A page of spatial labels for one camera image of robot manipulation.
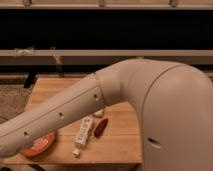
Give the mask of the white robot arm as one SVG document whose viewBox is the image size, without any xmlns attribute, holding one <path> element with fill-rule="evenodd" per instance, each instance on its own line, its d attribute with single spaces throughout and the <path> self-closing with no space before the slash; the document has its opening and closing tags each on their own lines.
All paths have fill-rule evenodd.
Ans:
<svg viewBox="0 0 213 171">
<path fill-rule="evenodd" d="M 213 171 L 213 82 L 179 62 L 130 59 L 98 70 L 0 125 L 0 157 L 117 103 L 140 128 L 143 171 Z"/>
</svg>

